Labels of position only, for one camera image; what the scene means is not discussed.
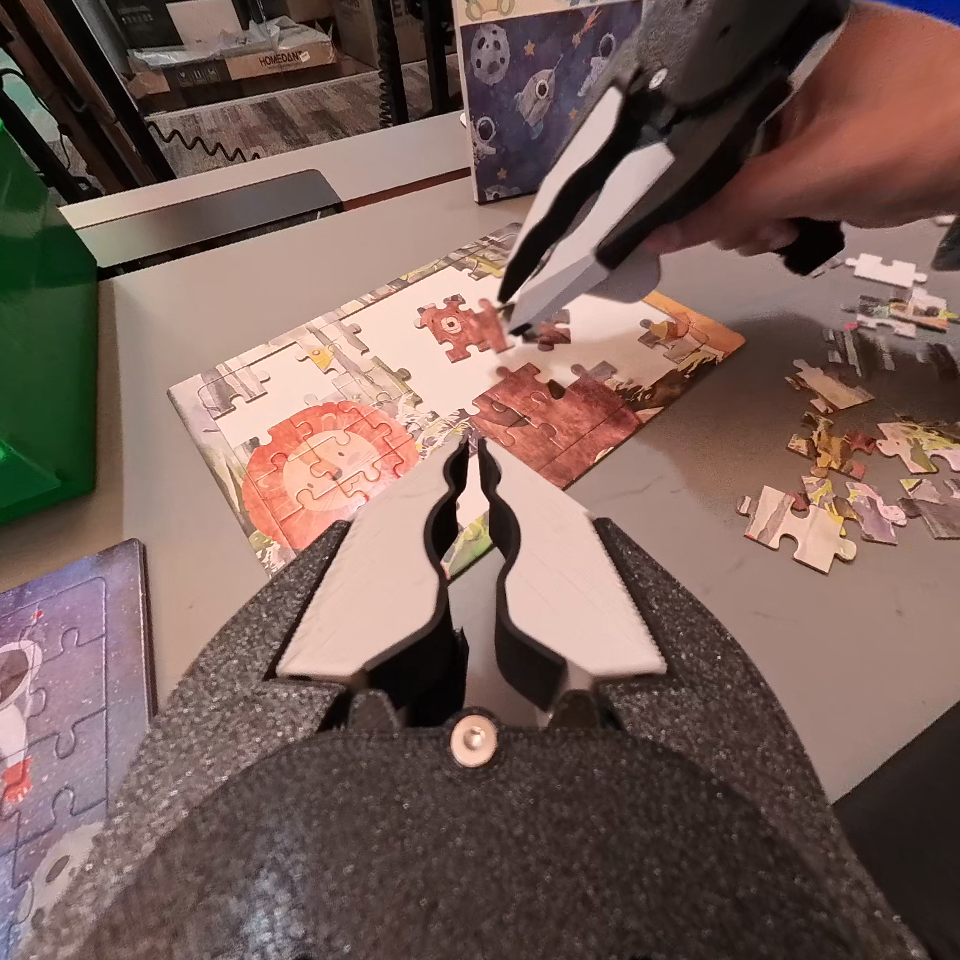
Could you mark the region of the space themed puzzle board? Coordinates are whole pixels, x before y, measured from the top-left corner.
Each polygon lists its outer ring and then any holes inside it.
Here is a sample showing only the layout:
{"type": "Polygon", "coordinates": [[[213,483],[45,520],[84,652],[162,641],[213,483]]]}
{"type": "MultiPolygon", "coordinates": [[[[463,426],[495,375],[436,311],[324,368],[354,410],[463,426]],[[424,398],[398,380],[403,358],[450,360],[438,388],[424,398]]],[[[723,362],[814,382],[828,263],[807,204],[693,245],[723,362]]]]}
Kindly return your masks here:
{"type": "Polygon", "coordinates": [[[2,958],[87,860],[156,703],[139,540],[2,591],[2,958]]]}

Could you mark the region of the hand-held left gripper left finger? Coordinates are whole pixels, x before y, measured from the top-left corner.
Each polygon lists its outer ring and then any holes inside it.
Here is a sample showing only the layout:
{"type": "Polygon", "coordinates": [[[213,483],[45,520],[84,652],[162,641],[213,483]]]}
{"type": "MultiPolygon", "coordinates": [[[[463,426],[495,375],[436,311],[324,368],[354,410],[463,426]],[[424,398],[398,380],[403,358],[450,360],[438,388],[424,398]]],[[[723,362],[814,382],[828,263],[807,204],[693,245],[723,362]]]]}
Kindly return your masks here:
{"type": "Polygon", "coordinates": [[[443,558],[460,528],[470,443],[451,438],[358,511],[275,676],[426,694],[460,669],[443,558]]]}

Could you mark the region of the black flat panel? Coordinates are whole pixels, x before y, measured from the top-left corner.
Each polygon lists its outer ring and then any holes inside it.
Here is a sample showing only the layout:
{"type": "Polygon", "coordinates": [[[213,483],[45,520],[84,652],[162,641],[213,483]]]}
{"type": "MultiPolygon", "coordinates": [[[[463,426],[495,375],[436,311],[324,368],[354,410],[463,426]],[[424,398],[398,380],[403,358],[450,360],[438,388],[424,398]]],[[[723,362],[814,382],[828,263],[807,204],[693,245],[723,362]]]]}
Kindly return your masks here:
{"type": "Polygon", "coordinates": [[[189,257],[343,209],[324,175],[307,169],[82,227],[78,236],[107,275],[189,257]]]}

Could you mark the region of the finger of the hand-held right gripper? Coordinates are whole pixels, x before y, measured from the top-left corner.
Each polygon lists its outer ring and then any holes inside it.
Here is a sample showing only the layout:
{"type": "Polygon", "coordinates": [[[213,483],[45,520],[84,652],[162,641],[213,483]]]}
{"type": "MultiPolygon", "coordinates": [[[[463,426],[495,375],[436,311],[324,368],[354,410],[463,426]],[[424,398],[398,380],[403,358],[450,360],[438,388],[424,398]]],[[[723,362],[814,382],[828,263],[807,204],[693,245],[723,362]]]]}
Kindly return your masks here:
{"type": "Polygon", "coordinates": [[[618,163],[614,141],[626,98],[609,85],[546,174],[503,272],[500,304],[567,304],[575,298],[575,270],[562,264],[560,244],[618,163]]]}
{"type": "Polygon", "coordinates": [[[626,218],[628,206],[641,200],[673,162],[666,144],[633,150],[620,161],[582,220],[511,299],[511,335],[538,328],[577,297],[594,290],[633,303],[653,289],[660,268],[652,255],[636,253],[638,242],[630,242],[624,254],[601,254],[599,249],[626,218]]]}

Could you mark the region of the assembled orange lion pieces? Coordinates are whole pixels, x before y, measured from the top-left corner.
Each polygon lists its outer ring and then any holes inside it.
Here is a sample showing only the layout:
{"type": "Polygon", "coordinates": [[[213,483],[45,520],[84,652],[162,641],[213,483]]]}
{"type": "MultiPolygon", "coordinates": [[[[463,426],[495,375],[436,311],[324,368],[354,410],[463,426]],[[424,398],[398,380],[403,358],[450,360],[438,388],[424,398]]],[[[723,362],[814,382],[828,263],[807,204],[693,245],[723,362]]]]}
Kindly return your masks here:
{"type": "Polygon", "coordinates": [[[255,529],[294,551],[408,473],[421,455],[390,415],[354,401],[302,409],[270,427],[246,464],[242,493],[255,529]]]}

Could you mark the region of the green plastic bin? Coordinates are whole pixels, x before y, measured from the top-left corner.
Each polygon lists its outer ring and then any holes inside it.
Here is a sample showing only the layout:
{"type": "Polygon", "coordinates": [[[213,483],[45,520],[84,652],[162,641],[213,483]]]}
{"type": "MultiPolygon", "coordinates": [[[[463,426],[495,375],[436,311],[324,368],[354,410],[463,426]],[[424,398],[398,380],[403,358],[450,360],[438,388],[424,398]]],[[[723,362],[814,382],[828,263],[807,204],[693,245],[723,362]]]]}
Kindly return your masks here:
{"type": "Polygon", "coordinates": [[[1,522],[97,478],[97,264],[1,133],[1,522]]]}

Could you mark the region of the illustrated puzzle box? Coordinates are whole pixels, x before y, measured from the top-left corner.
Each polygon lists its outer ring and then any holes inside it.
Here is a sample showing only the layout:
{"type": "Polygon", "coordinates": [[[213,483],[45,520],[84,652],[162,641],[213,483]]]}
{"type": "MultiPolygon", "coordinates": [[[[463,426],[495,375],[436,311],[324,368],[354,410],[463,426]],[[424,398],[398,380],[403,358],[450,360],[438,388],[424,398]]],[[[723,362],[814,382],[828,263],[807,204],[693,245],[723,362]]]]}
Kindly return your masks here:
{"type": "Polygon", "coordinates": [[[453,2],[480,205],[539,189],[642,2],[453,2]]]}

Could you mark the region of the plain brown puzzle piece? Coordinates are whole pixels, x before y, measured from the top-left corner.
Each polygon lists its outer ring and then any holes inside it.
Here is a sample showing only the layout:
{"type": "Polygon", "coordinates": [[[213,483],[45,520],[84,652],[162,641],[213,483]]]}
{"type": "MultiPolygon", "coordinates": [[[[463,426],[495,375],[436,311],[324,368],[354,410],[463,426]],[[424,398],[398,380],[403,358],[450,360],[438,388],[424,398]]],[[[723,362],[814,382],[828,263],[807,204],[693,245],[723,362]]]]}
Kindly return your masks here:
{"type": "Polygon", "coordinates": [[[607,362],[593,368],[582,363],[570,366],[576,378],[567,385],[551,379],[548,382],[551,398],[559,404],[558,420],[589,431],[625,408],[623,397],[609,387],[605,378],[616,372],[607,362]]]}

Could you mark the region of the acorn print puzzle piece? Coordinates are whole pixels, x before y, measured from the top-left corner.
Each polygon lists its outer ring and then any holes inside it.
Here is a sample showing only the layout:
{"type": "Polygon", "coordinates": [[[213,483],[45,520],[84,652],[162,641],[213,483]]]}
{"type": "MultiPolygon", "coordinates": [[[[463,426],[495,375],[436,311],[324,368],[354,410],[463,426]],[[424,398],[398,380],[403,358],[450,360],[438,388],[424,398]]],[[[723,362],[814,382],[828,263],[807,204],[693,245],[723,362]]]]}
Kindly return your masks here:
{"type": "Polygon", "coordinates": [[[641,335],[638,342],[651,350],[665,353],[673,350],[675,343],[683,342],[690,333],[690,324],[684,319],[670,316],[657,320],[643,318],[640,321],[641,335]]]}

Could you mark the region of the jigsaw puzzle frame board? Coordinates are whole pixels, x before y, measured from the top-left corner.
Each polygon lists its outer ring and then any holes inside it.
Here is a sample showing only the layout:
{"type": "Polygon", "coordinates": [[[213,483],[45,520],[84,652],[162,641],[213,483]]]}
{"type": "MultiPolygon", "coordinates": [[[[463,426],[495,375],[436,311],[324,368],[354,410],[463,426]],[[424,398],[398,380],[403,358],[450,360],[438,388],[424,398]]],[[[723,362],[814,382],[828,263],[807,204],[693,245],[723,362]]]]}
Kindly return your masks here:
{"type": "Polygon", "coordinates": [[[551,459],[543,448],[506,450],[564,490],[743,347],[740,333],[661,293],[635,303],[585,294],[564,307],[570,313],[570,343],[541,352],[509,335],[511,348],[502,353],[472,346],[468,359],[451,363],[448,347],[416,326],[418,308],[440,306],[454,294],[470,309],[481,299],[496,306],[518,231],[510,223],[168,391],[268,575],[304,549],[284,548],[258,532],[244,506],[242,484],[251,454],[269,443],[270,428],[307,407],[346,401],[379,409],[412,435],[419,461],[455,437],[466,438],[474,456],[478,441],[495,443],[472,426],[474,399],[499,380],[499,367],[532,363],[546,382],[534,400],[557,428],[561,450],[551,459]],[[668,352],[641,344],[641,320],[667,316],[690,324],[687,337],[668,352]],[[592,369],[601,362],[615,368],[605,382],[625,408],[588,431],[559,420],[560,404],[548,382],[566,386],[576,378],[572,364],[592,369]]]}

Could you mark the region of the brown green puzzle piece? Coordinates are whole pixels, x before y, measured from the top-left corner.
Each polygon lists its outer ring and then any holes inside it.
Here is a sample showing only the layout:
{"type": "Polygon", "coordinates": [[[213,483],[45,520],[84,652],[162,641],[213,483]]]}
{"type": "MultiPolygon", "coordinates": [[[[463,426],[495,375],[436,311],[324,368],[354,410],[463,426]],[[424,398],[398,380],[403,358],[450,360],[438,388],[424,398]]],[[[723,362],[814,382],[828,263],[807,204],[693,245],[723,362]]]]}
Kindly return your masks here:
{"type": "Polygon", "coordinates": [[[526,328],[520,337],[525,344],[533,344],[542,352],[551,352],[557,345],[570,344],[570,311],[558,310],[552,317],[526,328]]]}

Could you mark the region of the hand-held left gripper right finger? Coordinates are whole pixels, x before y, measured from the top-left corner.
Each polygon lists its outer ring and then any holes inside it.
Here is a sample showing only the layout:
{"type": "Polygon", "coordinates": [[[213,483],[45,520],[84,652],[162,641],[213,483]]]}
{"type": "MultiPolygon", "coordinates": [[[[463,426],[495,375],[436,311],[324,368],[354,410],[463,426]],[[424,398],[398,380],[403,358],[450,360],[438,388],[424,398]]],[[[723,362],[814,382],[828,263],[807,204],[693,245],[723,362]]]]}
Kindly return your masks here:
{"type": "Polygon", "coordinates": [[[503,558],[494,650],[507,684],[546,717],[571,690],[665,676],[596,518],[496,443],[479,442],[478,467],[503,558]]]}

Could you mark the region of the flat cardboard box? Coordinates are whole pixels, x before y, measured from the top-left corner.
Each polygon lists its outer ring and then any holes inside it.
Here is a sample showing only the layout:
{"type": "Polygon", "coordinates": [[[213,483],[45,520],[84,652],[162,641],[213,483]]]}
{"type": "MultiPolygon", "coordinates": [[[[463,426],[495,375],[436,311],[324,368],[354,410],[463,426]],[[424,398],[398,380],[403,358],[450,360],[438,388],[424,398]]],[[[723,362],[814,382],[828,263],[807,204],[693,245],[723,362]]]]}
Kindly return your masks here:
{"type": "Polygon", "coordinates": [[[247,52],[226,57],[223,65],[234,81],[292,73],[309,68],[336,66],[339,56],[330,42],[312,42],[289,49],[247,52]]]}

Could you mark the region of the joined brown bear face pieces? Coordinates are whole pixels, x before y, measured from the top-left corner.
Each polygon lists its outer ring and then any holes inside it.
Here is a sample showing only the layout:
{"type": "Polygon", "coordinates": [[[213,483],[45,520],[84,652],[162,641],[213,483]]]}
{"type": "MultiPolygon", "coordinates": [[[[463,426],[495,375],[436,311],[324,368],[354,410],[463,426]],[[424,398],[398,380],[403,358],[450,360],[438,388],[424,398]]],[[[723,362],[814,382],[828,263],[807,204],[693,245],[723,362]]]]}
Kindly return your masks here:
{"type": "Polygon", "coordinates": [[[446,345],[451,363],[470,358],[470,348],[479,352],[502,354],[512,347],[498,308],[486,298],[477,309],[468,308],[461,294],[447,296],[441,305],[435,303],[417,308],[415,325],[429,330],[440,345],[446,345]]]}

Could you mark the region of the jigsaw pieces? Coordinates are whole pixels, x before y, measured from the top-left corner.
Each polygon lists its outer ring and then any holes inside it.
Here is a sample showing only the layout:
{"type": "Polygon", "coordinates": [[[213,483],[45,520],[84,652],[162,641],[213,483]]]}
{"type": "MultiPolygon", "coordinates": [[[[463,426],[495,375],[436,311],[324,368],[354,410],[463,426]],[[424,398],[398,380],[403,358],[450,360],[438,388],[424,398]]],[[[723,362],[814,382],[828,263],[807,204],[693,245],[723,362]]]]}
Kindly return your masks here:
{"type": "Polygon", "coordinates": [[[789,540],[795,562],[822,574],[835,561],[857,557],[849,525],[864,544],[896,546],[912,520],[935,540],[958,541],[958,421],[895,413],[873,431],[834,423],[836,415],[878,399],[868,382],[898,371],[898,341],[915,348],[916,361],[958,383],[958,345],[946,339],[958,327],[958,312],[930,293],[928,274],[912,262],[860,253],[844,266],[887,292],[859,294],[846,307],[851,320],[824,330],[824,365],[793,362],[786,380],[808,405],[801,431],[787,443],[807,466],[800,490],[763,486],[737,505],[749,521],[746,539],[772,550],[789,540]]]}

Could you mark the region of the person's right hand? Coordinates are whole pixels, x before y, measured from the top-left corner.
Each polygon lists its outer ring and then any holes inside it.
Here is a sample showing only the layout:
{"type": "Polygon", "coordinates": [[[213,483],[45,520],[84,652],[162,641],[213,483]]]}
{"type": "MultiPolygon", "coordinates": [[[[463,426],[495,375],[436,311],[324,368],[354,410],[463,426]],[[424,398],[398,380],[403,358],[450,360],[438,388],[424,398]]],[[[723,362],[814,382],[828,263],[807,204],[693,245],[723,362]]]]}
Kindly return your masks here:
{"type": "Polygon", "coordinates": [[[958,27],[856,2],[767,150],[644,247],[663,256],[712,243],[752,257],[791,244],[801,218],[870,230],[958,212],[958,27]]]}

